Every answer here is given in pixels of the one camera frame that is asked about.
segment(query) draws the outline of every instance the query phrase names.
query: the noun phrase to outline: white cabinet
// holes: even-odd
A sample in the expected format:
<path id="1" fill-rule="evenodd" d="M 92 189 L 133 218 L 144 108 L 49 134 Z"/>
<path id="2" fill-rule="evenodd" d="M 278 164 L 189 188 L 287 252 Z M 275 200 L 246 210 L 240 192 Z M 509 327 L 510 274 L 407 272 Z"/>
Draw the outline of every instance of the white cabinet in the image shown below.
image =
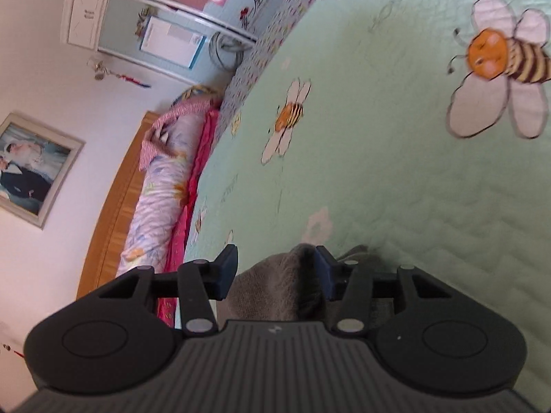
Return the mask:
<path id="1" fill-rule="evenodd" d="M 111 54 L 190 85 L 222 88 L 230 81 L 239 54 L 246 56 L 283 0 L 65 0 L 64 43 Z M 151 17 L 203 38 L 189 67 L 142 48 Z"/>
<path id="2" fill-rule="evenodd" d="M 95 34 L 100 27 L 98 6 L 101 0 L 73 0 L 68 41 L 74 45 L 94 48 Z"/>

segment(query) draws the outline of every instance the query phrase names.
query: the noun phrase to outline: wooden headboard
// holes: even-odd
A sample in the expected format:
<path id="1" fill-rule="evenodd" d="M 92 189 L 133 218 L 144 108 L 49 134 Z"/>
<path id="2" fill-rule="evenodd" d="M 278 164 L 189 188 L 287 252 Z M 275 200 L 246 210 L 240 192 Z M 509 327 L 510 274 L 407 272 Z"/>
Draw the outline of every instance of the wooden headboard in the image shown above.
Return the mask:
<path id="1" fill-rule="evenodd" d="M 88 248 L 77 299 L 115 278 L 130 222 L 142 192 L 144 173 L 138 170 L 142 139 L 158 117 L 153 112 L 145 114 L 118 169 Z"/>

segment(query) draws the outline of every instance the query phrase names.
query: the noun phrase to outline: pillow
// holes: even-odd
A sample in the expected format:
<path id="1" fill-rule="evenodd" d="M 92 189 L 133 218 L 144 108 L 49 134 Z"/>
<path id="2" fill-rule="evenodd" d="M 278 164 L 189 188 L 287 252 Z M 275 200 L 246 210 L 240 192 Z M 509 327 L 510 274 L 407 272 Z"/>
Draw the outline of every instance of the pillow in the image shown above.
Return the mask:
<path id="1" fill-rule="evenodd" d="M 145 174 L 117 276 L 139 265 L 151 265 L 163 271 L 172 231 L 182 208 L 187 204 L 187 181 L 191 174 L 205 114 L 210 101 L 197 104 L 196 98 L 175 105 L 163 118 L 177 119 L 157 129 L 157 143 L 166 139 L 166 149 L 173 156 L 157 155 Z"/>

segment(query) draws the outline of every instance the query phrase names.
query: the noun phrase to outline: framed photo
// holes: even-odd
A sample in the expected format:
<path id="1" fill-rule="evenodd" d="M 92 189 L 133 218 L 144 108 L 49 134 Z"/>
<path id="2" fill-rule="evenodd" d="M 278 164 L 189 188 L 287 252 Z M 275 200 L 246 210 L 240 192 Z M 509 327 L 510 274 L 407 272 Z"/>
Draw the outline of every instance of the framed photo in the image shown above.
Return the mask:
<path id="1" fill-rule="evenodd" d="M 0 125 L 0 207 L 43 228 L 84 142 L 17 113 Z"/>

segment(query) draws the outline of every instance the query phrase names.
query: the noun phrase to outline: ribbed plastic surface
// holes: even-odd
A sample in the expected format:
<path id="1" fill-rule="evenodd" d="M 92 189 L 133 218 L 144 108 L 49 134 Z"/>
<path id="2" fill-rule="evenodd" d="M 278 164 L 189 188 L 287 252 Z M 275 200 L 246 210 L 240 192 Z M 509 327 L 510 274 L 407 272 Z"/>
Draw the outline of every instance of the ribbed plastic surface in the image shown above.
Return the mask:
<path id="1" fill-rule="evenodd" d="M 416 392 L 388 375 L 363 342 L 336 338 L 320 322 L 241 321 L 230 322 L 217 336 L 186 342 L 166 370 L 137 388 L 94 398 L 42 390 L 16 410 L 17 413 L 530 411 L 533 410 L 512 392 L 480 399 L 443 399 Z"/>

